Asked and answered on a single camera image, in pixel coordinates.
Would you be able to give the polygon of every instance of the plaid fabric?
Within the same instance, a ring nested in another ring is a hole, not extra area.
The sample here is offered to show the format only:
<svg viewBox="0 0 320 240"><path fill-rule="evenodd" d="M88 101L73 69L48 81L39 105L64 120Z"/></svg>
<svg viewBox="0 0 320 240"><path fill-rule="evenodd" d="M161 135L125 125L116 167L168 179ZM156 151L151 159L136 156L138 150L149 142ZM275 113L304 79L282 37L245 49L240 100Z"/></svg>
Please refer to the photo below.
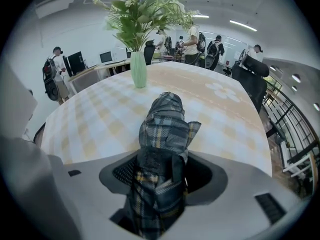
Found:
<svg viewBox="0 0 320 240"><path fill-rule="evenodd" d="M160 237L184 211L187 147L201 126L184 119L179 96L164 92L139 130L141 149L128 197L136 233L145 239Z"/></svg>

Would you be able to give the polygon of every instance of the light green vase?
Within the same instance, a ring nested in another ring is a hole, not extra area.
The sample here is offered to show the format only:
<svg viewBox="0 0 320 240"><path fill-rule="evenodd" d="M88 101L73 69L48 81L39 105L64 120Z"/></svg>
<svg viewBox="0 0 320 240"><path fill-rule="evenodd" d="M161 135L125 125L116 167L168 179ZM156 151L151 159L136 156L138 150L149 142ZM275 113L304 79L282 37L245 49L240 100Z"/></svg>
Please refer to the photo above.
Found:
<svg viewBox="0 0 320 240"><path fill-rule="evenodd" d="M130 57L130 71L136 88L143 88L147 85L147 66L142 51L134 51Z"/></svg>

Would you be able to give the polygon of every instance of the floor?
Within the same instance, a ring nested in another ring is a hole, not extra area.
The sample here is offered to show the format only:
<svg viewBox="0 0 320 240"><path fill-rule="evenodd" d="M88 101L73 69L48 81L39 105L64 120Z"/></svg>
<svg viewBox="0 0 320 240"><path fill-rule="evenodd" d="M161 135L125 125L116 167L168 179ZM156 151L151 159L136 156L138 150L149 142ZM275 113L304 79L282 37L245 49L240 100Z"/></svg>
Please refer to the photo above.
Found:
<svg viewBox="0 0 320 240"><path fill-rule="evenodd" d="M261 118L264 130L265 132L267 132L272 128L271 124L269 123L267 112L263 108L261 108L259 116ZM274 136L271 136L268 138L268 143L269 143L270 154L271 154L272 178L276 179L283 186L292 190L300 198L305 197L306 195L305 190L302 186L300 187L298 179L296 177L291 178L291 175L289 172L283 172L281 152L280 152L279 146L274 141Z"/></svg>

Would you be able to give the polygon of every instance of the round table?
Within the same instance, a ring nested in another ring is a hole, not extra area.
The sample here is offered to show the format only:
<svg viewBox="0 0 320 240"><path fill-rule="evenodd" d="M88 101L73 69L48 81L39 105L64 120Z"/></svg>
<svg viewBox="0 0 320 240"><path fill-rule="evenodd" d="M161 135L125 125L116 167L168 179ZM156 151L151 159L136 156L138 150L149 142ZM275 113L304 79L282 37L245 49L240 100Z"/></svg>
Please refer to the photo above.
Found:
<svg viewBox="0 0 320 240"><path fill-rule="evenodd" d="M41 148L65 164L135 151L152 102L162 92L173 92L182 100L185 121L202 123L190 151L247 163L272 175L263 124L238 81L178 62L148 65L147 74L145 88L135 88L126 71L70 98L47 118Z"/></svg>

